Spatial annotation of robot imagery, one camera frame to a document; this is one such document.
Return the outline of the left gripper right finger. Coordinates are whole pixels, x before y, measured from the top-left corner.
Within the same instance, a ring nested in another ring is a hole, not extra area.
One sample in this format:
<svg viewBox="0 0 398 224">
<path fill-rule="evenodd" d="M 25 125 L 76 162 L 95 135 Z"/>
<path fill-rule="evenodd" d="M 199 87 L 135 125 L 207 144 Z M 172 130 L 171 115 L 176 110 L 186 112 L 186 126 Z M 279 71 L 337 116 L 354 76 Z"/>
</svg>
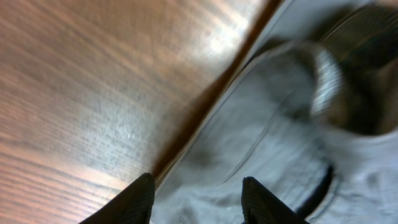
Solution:
<svg viewBox="0 0 398 224">
<path fill-rule="evenodd" d="M 243 179 L 244 224 L 308 224 L 253 177 Z"/>
</svg>

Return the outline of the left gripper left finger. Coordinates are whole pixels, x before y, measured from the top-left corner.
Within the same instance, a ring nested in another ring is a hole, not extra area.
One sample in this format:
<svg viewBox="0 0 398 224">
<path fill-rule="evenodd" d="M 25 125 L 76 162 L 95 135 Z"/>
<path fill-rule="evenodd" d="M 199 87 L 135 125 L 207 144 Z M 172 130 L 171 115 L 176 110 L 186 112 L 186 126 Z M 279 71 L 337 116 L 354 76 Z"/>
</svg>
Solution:
<svg viewBox="0 0 398 224">
<path fill-rule="evenodd" d="M 144 173 L 80 224 L 149 224 L 154 198 L 154 176 Z"/>
</svg>

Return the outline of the grey khaki shorts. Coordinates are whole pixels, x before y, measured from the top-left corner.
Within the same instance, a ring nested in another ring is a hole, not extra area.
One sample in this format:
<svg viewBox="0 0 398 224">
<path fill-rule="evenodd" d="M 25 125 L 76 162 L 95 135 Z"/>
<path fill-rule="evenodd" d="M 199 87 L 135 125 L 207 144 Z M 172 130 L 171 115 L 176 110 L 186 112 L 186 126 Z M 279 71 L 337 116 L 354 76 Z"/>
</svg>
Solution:
<svg viewBox="0 0 398 224">
<path fill-rule="evenodd" d="M 284 1 L 160 176 L 154 223 L 246 223 L 243 181 L 307 223 L 397 222 L 397 7 Z"/>
</svg>

